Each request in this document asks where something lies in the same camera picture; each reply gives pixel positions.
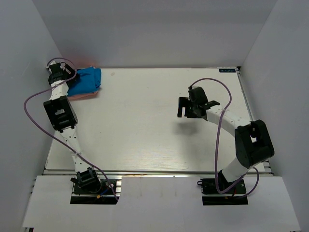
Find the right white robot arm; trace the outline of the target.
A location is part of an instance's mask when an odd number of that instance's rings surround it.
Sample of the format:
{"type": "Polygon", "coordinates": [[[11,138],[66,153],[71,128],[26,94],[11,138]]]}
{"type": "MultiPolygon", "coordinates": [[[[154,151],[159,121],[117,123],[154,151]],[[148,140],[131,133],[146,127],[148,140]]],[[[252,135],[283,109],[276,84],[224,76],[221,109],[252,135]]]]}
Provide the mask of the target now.
{"type": "Polygon", "coordinates": [[[218,188],[225,193],[251,168],[274,156],[275,150],[262,120],[248,121],[209,101],[203,88],[188,90],[188,97],[179,97],[177,117],[201,118],[216,124],[235,139],[236,157],[217,174],[218,188]]]}

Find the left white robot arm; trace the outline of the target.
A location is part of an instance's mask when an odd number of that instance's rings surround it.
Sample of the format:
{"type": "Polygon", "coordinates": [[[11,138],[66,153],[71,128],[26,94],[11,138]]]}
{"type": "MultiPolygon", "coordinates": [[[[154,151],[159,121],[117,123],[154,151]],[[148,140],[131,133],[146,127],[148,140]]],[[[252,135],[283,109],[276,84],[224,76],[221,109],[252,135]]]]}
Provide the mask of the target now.
{"type": "Polygon", "coordinates": [[[76,171],[76,177],[71,181],[80,188],[87,188],[90,192],[96,193],[101,190],[102,181],[94,168],[80,158],[82,150],[77,136],[78,119],[68,99],[69,86],[79,78],[79,75],[65,62],[52,61],[47,65],[47,69],[50,71],[48,82],[52,92],[43,106],[52,127],[69,146],[76,171]]]}

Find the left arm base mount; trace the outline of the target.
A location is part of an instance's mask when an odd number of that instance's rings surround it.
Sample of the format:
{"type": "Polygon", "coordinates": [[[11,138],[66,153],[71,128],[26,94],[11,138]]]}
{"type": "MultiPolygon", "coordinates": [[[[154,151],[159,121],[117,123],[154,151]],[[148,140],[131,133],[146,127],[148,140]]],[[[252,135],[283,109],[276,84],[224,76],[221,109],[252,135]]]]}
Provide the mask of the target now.
{"type": "Polygon", "coordinates": [[[100,178],[91,168],[77,172],[70,181],[73,183],[70,204],[116,205],[120,197],[121,181],[100,178]]]}

